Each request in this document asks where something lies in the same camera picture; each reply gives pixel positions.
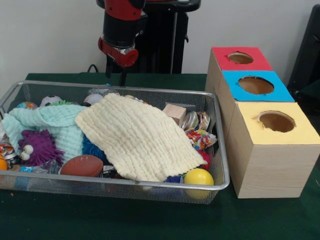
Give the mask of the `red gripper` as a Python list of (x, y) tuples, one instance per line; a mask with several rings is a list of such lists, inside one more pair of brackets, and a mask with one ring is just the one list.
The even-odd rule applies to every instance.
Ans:
[[(101, 36), (98, 40), (98, 48), (105, 55), (111, 57), (120, 67), (120, 86), (124, 87), (127, 79), (127, 67), (131, 67), (138, 59), (139, 52), (134, 46), (129, 48), (116, 48), (105, 42)], [(105, 76), (110, 79), (112, 75), (112, 60), (106, 60)]]

